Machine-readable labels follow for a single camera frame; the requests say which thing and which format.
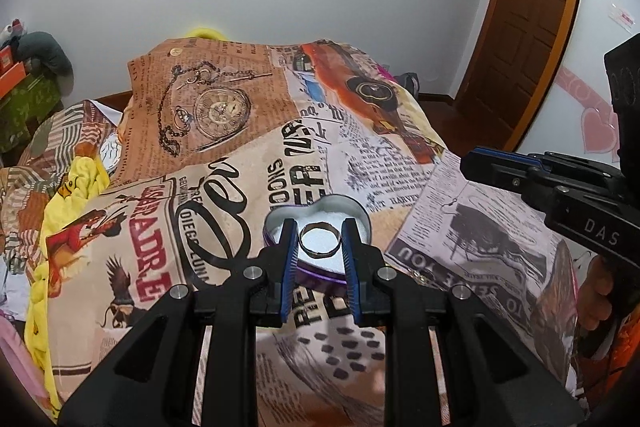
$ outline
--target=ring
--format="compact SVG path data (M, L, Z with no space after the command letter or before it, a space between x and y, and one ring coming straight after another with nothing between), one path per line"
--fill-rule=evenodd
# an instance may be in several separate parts
M338 244L335 245L335 248L333 248L328 252L316 252L313 250L309 250L307 247L305 247L304 243L302 242L302 238L305 236L305 233L311 232L311 230L315 230L315 229L326 230L327 232L333 233L335 235L336 240L338 241ZM327 257L331 257L334 253L338 251L338 248L340 248L341 242L342 242L342 238L340 237L340 232L338 232L334 227L332 227L332 225L329 225L329 223L309 223L308 225L304 226L304 228L300 232L300 235L298 236L298 243L300 244L300 248L302 248L302 250L304 250L306 254L312 259L325 259Z

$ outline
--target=pink heart decal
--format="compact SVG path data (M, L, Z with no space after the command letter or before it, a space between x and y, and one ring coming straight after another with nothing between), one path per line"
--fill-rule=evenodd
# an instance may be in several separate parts
M582 139L585 152L605 153L617 145L618 134L611 124L602 121L599 111L587 107L582 112Z

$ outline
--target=wooden door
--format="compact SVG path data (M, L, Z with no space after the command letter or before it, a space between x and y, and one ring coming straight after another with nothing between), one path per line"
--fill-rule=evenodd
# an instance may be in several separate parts
M503 148L545 70L566 0L497 0L456 108L484 137Z

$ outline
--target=green box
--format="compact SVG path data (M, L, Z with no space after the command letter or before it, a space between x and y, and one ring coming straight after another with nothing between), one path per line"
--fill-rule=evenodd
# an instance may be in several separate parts
M59 101L55 80L28 74L0 100L0 153L28 142L31 136L27 121L35 118L41 124Z

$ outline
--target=finger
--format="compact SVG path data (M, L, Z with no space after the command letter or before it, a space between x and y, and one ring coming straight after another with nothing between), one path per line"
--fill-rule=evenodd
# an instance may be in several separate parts
M602 295L597 294L590 288L583 288L578 295L578 315L596 318L604 321L611 314L611 303Z
M598 320L605 321L611 316L611 303L606 298L598 296L593 300L593 304L590 306L588 314Z
M587 331L593 331L598 328L600 325L600 321L591 315L585 315L584 317L578 317L578 322L580 325Z
M600 295L609 295L613 289L613 276L609 272L604 272L593 282L593 289Z
M610 273L607 268L604 257L601 255L597 255L591 262L589 263L589 269L587 271L587 280L594 281L604 277L606 274Z

